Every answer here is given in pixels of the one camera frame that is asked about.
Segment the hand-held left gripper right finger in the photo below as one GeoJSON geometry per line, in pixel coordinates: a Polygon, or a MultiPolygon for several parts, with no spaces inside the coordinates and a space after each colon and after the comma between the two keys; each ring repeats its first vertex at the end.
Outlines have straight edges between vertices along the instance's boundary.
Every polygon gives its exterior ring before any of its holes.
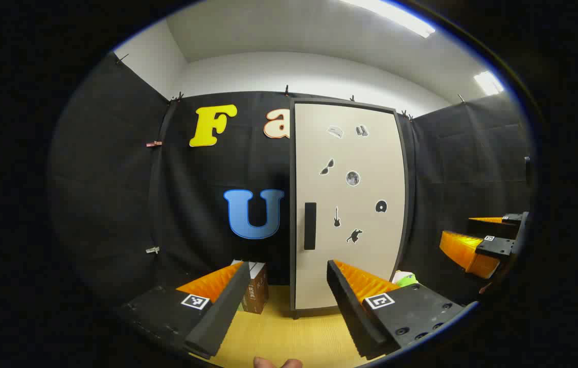
{"type": "Polygon", "coordinates": [[[398,356],[434,340],[467,308],[420,283],[397,286],[338,260],[327,280],[360,356],[398,356]]]}

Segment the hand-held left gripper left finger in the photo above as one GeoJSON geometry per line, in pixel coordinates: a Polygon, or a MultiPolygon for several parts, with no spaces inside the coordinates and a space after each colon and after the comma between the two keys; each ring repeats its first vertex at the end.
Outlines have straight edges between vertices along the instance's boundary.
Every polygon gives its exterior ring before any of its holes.
{"type": "Polygon", "coordinates": [[[180,287],[155,286],[118,307],[118,315],[175,353],[217,355],[250,282],[238,261],[180,287]]]}

